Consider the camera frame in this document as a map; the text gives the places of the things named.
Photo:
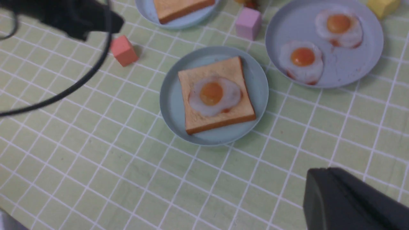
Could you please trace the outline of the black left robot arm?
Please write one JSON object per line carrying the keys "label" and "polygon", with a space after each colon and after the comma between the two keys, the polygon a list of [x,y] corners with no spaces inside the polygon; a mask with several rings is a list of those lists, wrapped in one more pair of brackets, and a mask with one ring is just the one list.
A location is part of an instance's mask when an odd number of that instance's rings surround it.
{"label": "black left robot arm", "polygon": [[2,35],[1,40],[17,32],[20,14],[82,41],[87,40],[89,32],[109,32],[108,25],[116,34],[125,22],[118,13],[97,0],[2,0],[1,8],[12,12],[14,19],[12,31]]}

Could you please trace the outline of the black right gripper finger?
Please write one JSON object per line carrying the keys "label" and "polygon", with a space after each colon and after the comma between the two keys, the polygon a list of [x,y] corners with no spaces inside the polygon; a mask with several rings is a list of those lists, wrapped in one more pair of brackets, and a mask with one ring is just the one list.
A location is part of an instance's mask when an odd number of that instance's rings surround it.
{"label": "black right gripper finger", "polygon": [[407,230],[409,209],[338,167],[307,172],[303,210],[309,230]]}

